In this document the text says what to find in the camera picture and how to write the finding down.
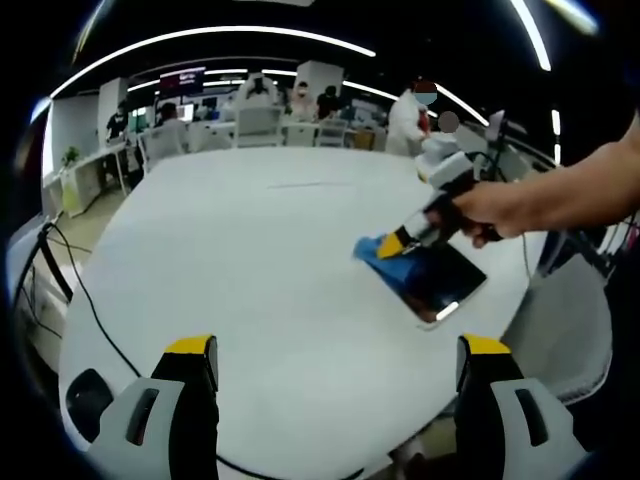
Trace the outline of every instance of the white lab coat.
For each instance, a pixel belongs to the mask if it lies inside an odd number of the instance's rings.
[[[389,112],[387,153],[412,158],[420,155],[420,141],[425,135],[418,127],[420,110],[426,111],[427,107],[418,102],[409,89],[393,104]]]
[[[247,98],[248,93],[254,88],[256,78],[262,78],[262,84],[265,91],[259,95],[252,95]],[[240,85],[236,93],[235,107],[236,110],[243,108],[272,107],[278,103],[278,90],[273,84],[273,80],[266,78],[261,73],[252,73],[246,82]]]
[[[291,99],[291,118],[300,122],[311,122],[316,116],[316,101],[311,95],[299,96],[293,94]]]

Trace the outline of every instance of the ceiling light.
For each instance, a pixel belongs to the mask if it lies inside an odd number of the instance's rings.
[[[553,123],[553,133],[556,137],[560,136],[560,112],[551,110],[551,122]]]
[[[391,95],[390,93],[383,92],[382,90],[376,90],[375,88],[365,87],[364,85],[360,85],[358,83],[347,82],[346,80],[342,82],[345,87],[351,87],[358,90],[362,90],[363,92],[373,93],[375,95],[380,95],[381,97],[388,98],[390,100],[398,100],[398,97],[395,95]]]
[[[287,70],[269,70],[268,68],[265,68],[264,70],[262,70],[262,73],[265,73],[267,75],[285,75],[287,77],[298,76],[298,72],[290,72]]]
[[[531,12],[527,8],[527,5],[524,3],[524,0],[511,0],[511,4],[513,5],[513,8],[516,9],[516,12],[518,12],[520,20],[524,24],[524,28],[527,30],[529,39],[533,44],[536,55],[538,56],[538,63],[540,63],[540,68],[547,72],[550,72],[551,63],[549,63],[549,56],[547,55],[547,51],[544,48],[544,42],[542,41],[542,37],[540,36],[540,31],[538,30],[536,22],[533,20],[533,17],[531,16]]]
[[[582,33],[595,35],[598,33],[598,22],[582,5],[575,0],[547,0],[560,15]]]
[[[227,68],[226,70],[207,70],[205,75],[224,75],[225,73],[247,73],[246,68]]]
[[[160,78],[172,77],[173,75],[178,75],[180,73],[201,72],[203,70],[205,70],[205,67],[185,68],[183,70],[176,70],[175,72],[163,73],[160,75]]]
[[[140,85],[136,85],[135,87],[130,87],[127,89],[127,92],[133,92],[134,90],[139,90],[144,87],[150,87],[151,85],[157,85],[158,83],[160,83],[160,80],[151,80],[150,82],[141,83]]]
[[[480,115],[477,111],[475,111],[473,108],[471,108],[471,106],[468,103],[463,102],[459,97],[457,97],[456,95],[454,95],[453,93],[451,93],[449,90],[447,90],[446,88],[444,88],[442,85],[438,85],[436,83],[436,88],[438,89],[439,92],[441,92],[445,97],[448,97],[450,100],[452,100],[453,102],[457,103],[458,105],[460,105],[462,108],[464,108],[467,112],[469,112],[473,117],[475,117],[482,125],[484,125],[485,127],[489,126],[489,122],[487,121],[487,119],[485,119],[482,115]]]
[[[220,85],[231,85],[231,80],[218,80],[217,82],[204,82],[203,87],[218,87]]]
[[[331,45],[335,45],[337,47],[346,48],[348,50],[352,50],[357,53],[361,53],[368,57],[375,57],[376,52],[372,50],[368,50],[363,47],[359,47],[358,45],[354,45],[352,43],[343,42],[342,40],[337,40],[335,38],[326,37],[324,35],[318,35],[310,32],[303,32],[301,30],[292,30],[289,28],[279,28],[279,27],[258,27],[258,26],[243,26],[243,25],[234,25],[234,26],[223,26],[223,27],[203,27],[203,28],[192,28],[190,30],[182,30],[179,32],[166,33],[164,35],[158,35],[157,37],[148,38],[146,40],[142,40],[140,42],[129,45],[128,47],[121,48],[120,50],[116,50],[113,53],[110,53],[106,57],[102,57],[99,60],[96,60],[91,65],[86,66],[78,73],[67,79],[62,85],[56,88],[50,95],[51,98],[55,98],[60,94],[65,88],[71,85],[73,82],[83,77],[90,71],[95,68],[103,65],[114,58],[119,57],[120,55],[124,55],[125,53],[132,52],[138,48],[146,47],[148,45],[153,45],[154,43],[163,42],[165,40],[171,40],[174,38],[187,37],[190,35],[199,35],[203,33],[225,33],[225,32],[253,32],[253,33],[274,33],[278,35],[289,35],[293,37],[307,38],[309,40],[316,40],[319,42],[329,43]]]
[[[458,302],[451,302],[437,313],[436,320],[439,322],[440,320],[447,318],[456,308],[458,308],[458,305]]]

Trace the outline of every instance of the curved led light strip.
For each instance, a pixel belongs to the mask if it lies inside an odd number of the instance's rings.
[[[238,73],[241,73],[243,71],[246,71],[246,69],[230,69],[230,70],[217,70],[216,72],[219,73],[234,73],[235,71],[237,71]],[[267,75],[283,75],[286,77],[295,77],[298,75],[297,72],[294,72],[292,70],[271,70],[271,69],[263,69],[262,73],[265,73]],[[143,88],[143,86],[149,86],[149,85],[155,85],[156,83],[158,83],[158,81],[154,80],[152,82],[147,82],[146,84],[141,84],[141,85],[137,85],[135,87],[132,87],[129,89],[129,91],[132,90],[137,90],[138,88]],[[220,81],[216,81],[216,82],[205,82],[202,84],[203,87],[215,87],[215,86],[221,86],[221,85],[239,85],[240,83],[238,82],[242,82],[244,83],[244,80],[220,80]],[[376,88],[371,88],[371,87],[367,87],[366,85],[360,85],[359,83],[354,83],[354,82],[349,82],[347,80],[343,81],[342,84],[345,87],[350,87],[350,88],[355,88],[357,90],[362,90],[363,92],[369,92],[372,93],[374,95],[379,95],[381,97],[384,98],[388,98],[389,100],[393,100],[396,101],[398,100],[398,97],[396,95],[392,95],[390,93],[387,92],[383,92],[382,90],[378,90]],[[476,110],[474,110],[473,108],[471,108],[471,106],[462,101],[460,99],[460,97],[454,95],[453,93],[451,93],[449,90],[447,90],[446,88],[444,88],[442,85],[439,85],[436,83],[436,87],[438,89],[438,91],[440,93],[442,93],[445,97],[448,97],[451,101],[453,101],[454,103],[458,104],[460,107],[462,107],[464,110],[466,110],[471,116],[473,116],[474,118],[476,118],[482,125],[484,125],[485,127],[489,126],[489,122],[480,114],[478,113]],[[428,112],[429,116],[433,117],[433,118],[438,118],[438,114],[432,111]]]
[[[249,70],[246,68],[227,68],[224,70],[207,70],[204,72],[205,75],[225,75],[227,73],[248,73]]]
[[[141,83],[140,85],[136,85],[135,87],[129,87],[127,92],[134,92],[136,90],[140,90],[141,88],[150,87],[151,85],[157,85],[160,83],[160,80],[151,80],[147,83]]]
[[[559,143],[556,143],[555,147],[553,148],[553,157],[554,157],[554,160],[556,161],[556,165],[560,165],[561,163],[560,161],[561,153],[562,153],[562,147],[560,147]]]
[[[441,92],[445,97],[449,97],[449,99],[455,103],[457,103],[458,105],[460,105],[463,109],[465,109],[467,112],[469,112],[471,114],[472,117],[474,117],[476,120],[478,120],[482,125],[484,125],[485,127],[489,126],[489,121],[484,118],[482,115],[480,115],[476,110],[474,110],[473,108],[471,108],[471,106],[466,103],[463,102],[459,97],[457,97],[456,95],[454,95],[453,93],[451,93],[449,90],[447,90],[446,88],[444,88],[442,85],[438,85],[436,83],[436,88],[438,89],[439,92]]]
[[[587,35],[598,33],[598,22],[575,0],[547,0],[574,27]]]
[[[540,63],[540,68],[547,72],[550,72],[551,63],[549,62],[547,50],[544,48],[542,36],[540,36],[540,31],[538,30],[536,22],[533,20],[533,16],[527,8],[527,5],[524,3],[524,0],[511,0],[511,4],[513,5],[513,8],[516,9],[516,12],[518,12],[520,20],[522,20],[524,28],[527,30],[527,34],[529,34],[529,39],[533,44],[533,49],[536,51],[536,55],[538,56],[538,63]]]
[[[556,137],[560,136],[560,112],[557,110],[551,110],[551,123],[553,124],[553,133]]]
[[[300,38],[306,38],[309,40],[316,40],[318,42],[329,43],[337,47],[342,47],[357,53],[361,53],[362,55],[366,55],[368,57],[376,56],[376,52],[372,50],[368,50],[363,47],[359,47],[358,45],[354,45],[353,43],[343,42],[342,40],[326,37],[324,35],[318,35],[316,33],[303,32],[301,30],[292,30],[290,28],[257,27],[257,26],[242,26],[242,25],[225,26],[225,27],[192,28],[190,30],[182,30],[180,32],[173,32],[173,33],[166,33],[164,35],[158,35],[157,37],[148,38],[147,40],[142,40],[140,42],[134,43],[133,45],[129,45],[128,47],[124,47],[124,48],[121,48],[120,50],[116,50],[115,52],[110,53],[106,57],[102,57],[100,60],[96,60],[91,65],[88,65],[87,67],[83,68],[78,73],[73,75],[71,78],[67,79],[62,85],[60,85],[51,93],[50,97],[55,98],[58,94],[60,94],[60,92],[62,92],[65,88],[67,88],[73,82],[83,77],[84,75],[94,70],[95,68],[99,67],[100,65],[104,65],[105,63],[113,60],[114,58],[117,58],[120,55],[124,55],[125,53],[129,53],[133,50],[137,50],[138,48],[146,47],[147,45],[153,45],[154,43],[163,42],[165,40],[171,40],[174,38],[188,37],[191,35],[200,35],[203,33],[227,33],[227,32],[275,33],[278,35],[289,35],[292,37],[300,37]]]
[[[356,88],[358,90],[362,90],[363,92],[373,93],[374,95],[379,95],[381,97],[388,98],[390,100],[394,100],[394,101],[398,100],[398,97],[395,96],[395,95],[391,95],[390,93],[386,93],[386,92],[383,92],[381,90],[377,90],[375,88],[365,87],[364,85],[360,85],[358,83],[348,82],[348,81],[345,80],[344,82],[342,82],[342,84],[345,87]]]

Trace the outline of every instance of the black cable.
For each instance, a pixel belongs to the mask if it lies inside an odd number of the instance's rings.
[[[491,162],[491,170],[490,170],[490,174],[493,176],[494,173],[496,173],[498,175],[498,177],[500,178],[500,180],[502,180],[503,182],[507,182],[507,178],[504,175],[504,172],[502,171],[502,169],[498,166],[498,159],[499,156],[496,156],[496,158],[491,158],[487,153],[482,152],[482,151],[477,151],[477,152],[469,152],[467,154],[467,156],[469,157],[473,157],[473,159],[475,160],[475,157],[477,157],[478,155],[482,155],[484,158],[486,158],[487,160],[489,160],[489,162]]]
[[[140,372],[138,371],[138,369],[135,367],[135,365],[133,365],[133,363],[131,363],[131,361],[125,356],[125,354],[122,353],[122,350],[118,348],[115,342],[111,340],[111,337],[102,326],[102,322],[98,318],[98,313],[96,312],[96,307],[93,304],[93,299],[91,298],[91,295],[89,295],[89,292],[87,291],[87,287],[84,286],[84,283],[82,282],[82,278],[80,278],[80,274],[78,273],[78,269],[76,268],[76,262],[73,258],[73,252],[71,251],[71,245],[69,245],[69,242],[67,241],[67,237],[64,236],[62,231],[56,225],[52,223],[50,225],[51,225],[51,228],[55,229],[58,232],[58,234],[60,235],[60,238],[62,238],[62,241],[65,243],[65,246],[67,247],[67,251],[69,252],[69,260],[71,260],[71,267],[73,268],[73,271],[76,274],[76,278],[78,279],[78,283],[80,284],[80,287],[84,291],[84,294],[87,296],[87,300],[89,301],[89,305],[91,306],[91,311],[93,312],[93,317],[96,320],[96,324],[98,325],[98,328],[100,328],[100,331],[104,335],[104,338],[107,340],[107,342],[109,342],[109,344],[113,347],[116,353],[120,355],[120,358],[122,358],[124,363],[127,364],[127,366],[136,375],[136,377],[140,378],[142,375],[140,375]]]
[[[62,243],[60,240],[57,240],[55,238],[47,237],[47,240],[49,240],[50,242],[53,242],[53,243],[57,243],[58,245],[62,245],[63,247],[66,247],[66,245],[64,243]],[[78,245],[69,244],[69,247],[71,247],[74,250],[79,250],[81,252],[85,252],[85,253],[89,253],[89,254],[93,253],[88,248],[79,247]]]
[[[129,359],[124,355],[124,353],[122,353],[122,351],[113,342],[113,340],[111,340],[111,337],[109,336],[109,334],[105,331],[104,327],[102,326],[102,323],[100,322],[100,319],[98,318],[98,314],[96,313],[96,309],[95,309],[95,306],[93,304],[93,300],[91,299],[91,295],[89,295],[89,292],[87,292],[87,289],[84,286],[84,283],[82,283],[82,279],[80,278],[80,275],[78,274],[78,270],[76,269],[76,263],[75,263],[75,260],[73,258],[73,254],[71,252],[71,246],[69,245],[69,242],[67,242],[66,237],[64,236],[64,234],[60,231],[60,229],[56,225],[51,224],[51,227],[54,228],[58,232],[58,234],[60,235],[60,237],[62,238],[62,240],[65,243],[65,247],[67,247],[67,251],[69,252],[69,259],[71,260],[71,266],[73,267],[73,271],[76,274],[76,278],[78,279],[78,283],[80,284],[80,286],[82,287],[82,290],[84,291],[85,295],[87,296],[87,300],[89,300],[89,304],[91,305],[91,311],[93,312],[93,316],[96,319],[96,323],[98,324],[98,327],[100,327],[100,330],[102,331],[102,334],[107,339],[107,341],[111,344],[113,349],[118,353],[118,355],[120,355],[120,358],[122,358],[122,360],[124,360],[124,362],[129,366],[131,371],[138,378],[140,378],[142,375],[140,375],[140,372],[138,371],[138,369],[129,361]],[[276,477],[269,477],[267,475],[261,475],[259,473],[252,472],[251,470],[247,470],[246,468],[242,468],[242,467],[230,462],[229,460],[225,459],[224,457],[218,455],[217,453],[216,453],[216,459],[219,460],[220,463],[223,463],[227,467],[231,468],[232,470],[235,470],[237,472],[240,472],[240,473],[242,473],[244,475],[248,475],[248,476],[253,477],[253,478],[257,478],[259,480],[283,480],[283,479],[279,479],[279,478],[276,478]],[[359,477],[360,474],[363,471],[364,471],[364,469],[360,469],[357,472],[352,473],[351,475],[349,475],[348,477],[345,477],[342,480],[353,480],[353,479]]]
[[[24,288],[24,285],[22,285],[22,293],[24,293],[24,298],[27,301],[27,304],[29,305],[29,310],[31,310],[31,316],[33,317],[33,321],[36,322],[36,324],[48,331],[49,333],[55,335],[56,337],[58,337],[60,340],[62,340],[62,335],[60,335],[58,332],[56,332],[53,328],[45,325],[44,323],[42,323],[40,320],[38,320],[38,316],[36,315],[36,309],[33,307],[33,304],[31,303],[31,300],[29,300],[29,294],[27,293],[27,289]]]

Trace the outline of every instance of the round table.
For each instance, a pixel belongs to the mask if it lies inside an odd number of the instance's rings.
[[[219,346],[218,453],[254,472],[337,479],[379,462],[455,395],[456,339],[500,337],[529,279],[521,239],[452,244],[488,280],[438,328],[366,264],[356,241],[395,229],[430,189],[411,159],[343,149],[254,148],[163,161],[127,198],[83,280],[105,328],[150,375],[176,339]],[[527,235],[531,268],[545,234]],[[95,368],[117,394],[133,373],[77,290],[60,404]]]

